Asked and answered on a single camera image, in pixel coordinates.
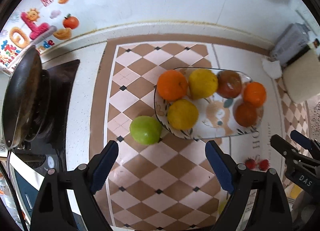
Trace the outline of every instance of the blue gripper pad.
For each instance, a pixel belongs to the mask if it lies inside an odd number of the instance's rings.
[[[222,189],[232,194],[234,187],[232,184],[231,172],[228,170],[227,166],[224,164],[223,160],[210,142],[207,142],[205,145],[205,156],[207,157],[215,175],[217,176]]]
[[[304,149],[311,150],[311,140],[299,133],[297,130],[293,130],[290,133],[290,138],[301,145]]]
[[[90,186],[90,191],[92,194],[95,194],[97,191],[102,189],[110,173],[110,170],[118,157],[118,154],[118,144],[116,142],[113,142],[107,153],[105,153],[104,157],[100,160],[99,165],[93,173],[92,184]]]

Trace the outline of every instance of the yellow lemon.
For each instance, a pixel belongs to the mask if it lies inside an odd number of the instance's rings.
[[[198,120],[199,111],[194,104],[186,99],[175,101],[168,109],[168,122],[178,130],[192,128]]]
[[[210,69],[196,69],[189,77],[192,99],[210,97],[218,89],[218,78]]]
[[[222,211],[224,210],[225,206],[227,205],[228,200],[223,200],[219,202],[219,206],[218,206],[218,213],[219,215],[221,215]]]

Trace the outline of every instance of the frying pan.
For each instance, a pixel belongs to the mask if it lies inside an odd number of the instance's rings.
[[[26,138],[42,72],[36,47],[31,46],[10,77],[2,107],[2,130],[8,149],[20,145]]]

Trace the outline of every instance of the diamond pattern mat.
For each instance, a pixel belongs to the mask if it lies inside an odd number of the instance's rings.
[[[302,133],[306,137],[309,137],[309,129],[308,129],[308,118],[307,118],[307,107],[305,102],[300,104],[295,104],[290,99],[287,90],[285,88],[284,82],[282,78],[276,80],[279,95],[281,98],[281,105],[284,114],[284,128],[285,128],[285,139],[287,142],[295,146],[301,154],[307,155],[308,150],[305,150],[303,147],[298,145],[295,141],[291,140],[290,133],[292,130],[297,130]],[[283,175],[283,187],[288,187],[292,182],[288,180],[285,175]]]
[[[118,48],[107,124],[107,140],[119,144],[119,156],[108,176],[117,227],[187,230],[216,221],[219,201],[225,200],[226,192],[203,153],[206,140],[183,140],[167,133],[158,144],[144,146],[129,134],[135,117],[155,115],[153,96],[158,77],[168,69],[188,66],[212,67],[207,44],[151,42]],[[287,137],[292,129],[307,135],[305,105],[293,104],[282,81],[277,84]],[[229,138],[216,142],[228,152]]]

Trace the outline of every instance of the screw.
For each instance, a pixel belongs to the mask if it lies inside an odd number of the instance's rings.
[[[244,164],[238,164],[239,170],[245,170],[247,167]]]
[[[81,170],[81,171],[83,171],[83,170],[86,169],[86,168],[87,168],[87,165],[86,165],[86,164],[80,164],[80,165],[78,166],[78,169]]]
[[[48,174],[49,174],[49,175],[52,175],[52,174],[55,173],[55,171],[56,171],[55,169],[50,169],[50,170],[48,170]]]
[[[270,168],[269,172],[273,175],[275,175],[277,173],[276,169]]]

